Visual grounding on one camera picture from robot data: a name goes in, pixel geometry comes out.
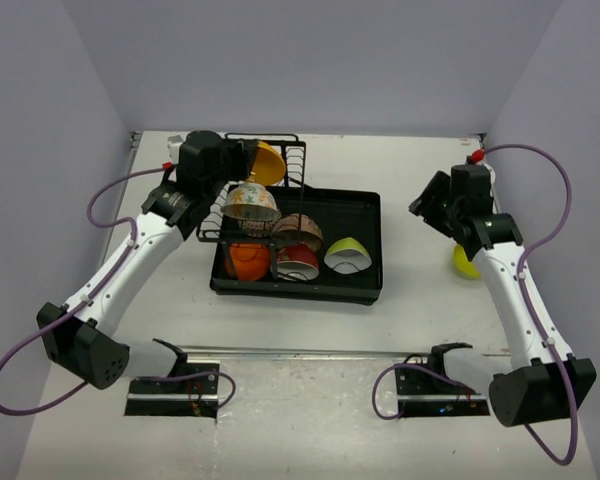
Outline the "yellow bowl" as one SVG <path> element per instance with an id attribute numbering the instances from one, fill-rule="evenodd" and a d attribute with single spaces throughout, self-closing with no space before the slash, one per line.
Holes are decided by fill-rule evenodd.
<path id="1" fill-rule="evenodd" d="M 285 160 L 268 143 L 259 141 L 248 182 L 271 186 L 282 180 L 287 172 Z"/>

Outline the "lime green bowl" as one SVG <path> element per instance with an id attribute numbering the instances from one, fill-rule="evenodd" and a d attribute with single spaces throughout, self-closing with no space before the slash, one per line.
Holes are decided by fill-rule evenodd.
<path id="1" fill-rule="evenodd" d="M 366 248 L 355 238 L 346 237 L 334 242 L 326 251 L 324 263 L 342 275 L 360 273 L 372 265 Z"/>
<path id="2" fill-rule="evenodd" d="M 465 250 L 459 244 L 454 246 L 452 253 L 452 261 L 456 272 L 463 278 L 470 280 L 480 280 L 481 275 L 474 266 L 474 264 L 468 259 Z"/>

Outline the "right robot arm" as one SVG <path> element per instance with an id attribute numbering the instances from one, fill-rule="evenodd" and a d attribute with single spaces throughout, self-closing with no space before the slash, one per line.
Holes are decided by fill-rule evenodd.
<path id="1" fill-rule="evenodd" d="M 506 427 L 576 417 L 595 367 L 574 355 L 552 321 L 516 221 L 494 210 L 489 171 L 479 165 L 438 171 L 409 210 L 463 247 L 488 289 L 510 355 L 499 363 L 466 345 L 439 345 L 432 351 L 441 359 L 426 368 L 428 385 L 439 393 L 458 384 L 471 388 Z"/>

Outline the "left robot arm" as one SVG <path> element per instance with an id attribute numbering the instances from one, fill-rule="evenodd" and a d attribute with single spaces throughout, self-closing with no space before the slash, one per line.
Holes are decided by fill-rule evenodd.
<path id="1" fill-rule="evenodd" d="M 224 187 L 250 176 L 258 145 L 212 131 L 169 138 L 171 162 L 131 219 L 128 237 L 78 292 L 39 310 L 36 321 L 52 362 L 99 390 L 128 372 L 137 354 L 114 338 L 122 316 L 157 267 L 209 215 Z"/>

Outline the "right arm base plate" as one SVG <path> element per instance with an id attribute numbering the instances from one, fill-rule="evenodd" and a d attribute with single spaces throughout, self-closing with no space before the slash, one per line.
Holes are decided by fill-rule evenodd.
<path id="1" fill-rule="evenodd" d="M 395 372 L 396 388 L 399 395 L 452 395 L 471 397 L 477 395 L 474 390 L 469 390 L 460 385 L 451 384 L 439 379 L 443 374 L 433 370 L 434 376 L 428 373 L 430 368 L 426 364 L 409 363 L 407 367 L 399 368 Z"/>

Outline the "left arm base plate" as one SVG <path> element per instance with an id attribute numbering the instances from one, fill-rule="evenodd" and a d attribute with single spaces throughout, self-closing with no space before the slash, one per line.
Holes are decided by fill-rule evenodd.
<path id="1" fill-rule="evenodd" d="M 204 395 L 214 395 L 218 390 L 218 370 L 204 371 L 202 376 L 180 382 L 155 382 L 133 380 L 129 385 L 129 393 L 134 395 L 176 396 L 186 398 L 201 398 Z"/>

